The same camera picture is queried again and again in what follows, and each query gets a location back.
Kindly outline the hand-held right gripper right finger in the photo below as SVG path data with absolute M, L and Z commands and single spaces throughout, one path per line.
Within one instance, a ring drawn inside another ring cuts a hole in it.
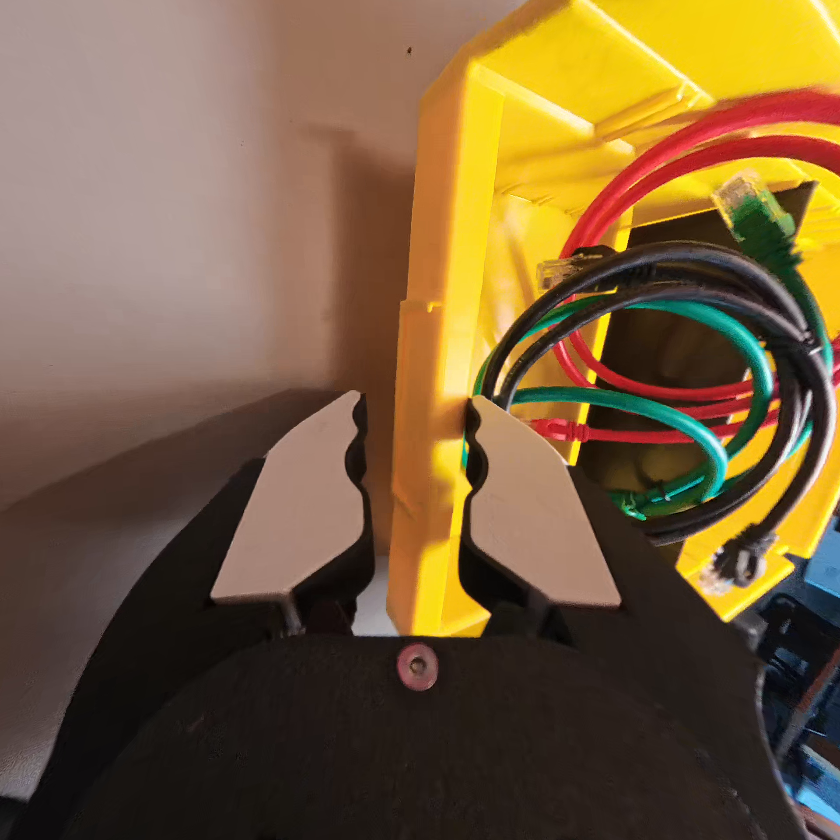
M 501 601 L 615 609 L 622 603 L 564 458 L 490 399 L 469 403 L 469 492 L 458 576 L 488 611 Z

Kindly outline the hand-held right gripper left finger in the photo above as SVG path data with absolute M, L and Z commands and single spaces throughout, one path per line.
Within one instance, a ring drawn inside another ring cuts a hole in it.
M 375 547 L 364 488 L 364 394 L 348 391 L 267 453 L 210 592 L 215 604 L 273 602 L 307 621 L 320 602 L 353 604 Z

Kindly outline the yellow plastic storage bin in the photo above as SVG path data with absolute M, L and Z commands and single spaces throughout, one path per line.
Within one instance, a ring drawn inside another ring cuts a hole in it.
M 528 2 L 465 45 L 419 108 L 395 378 L 386 608 L 403 634 L 476 637 L 461 459 L 480 363 L 597 193 L 715 106 L 838 91 L 838 2 Z

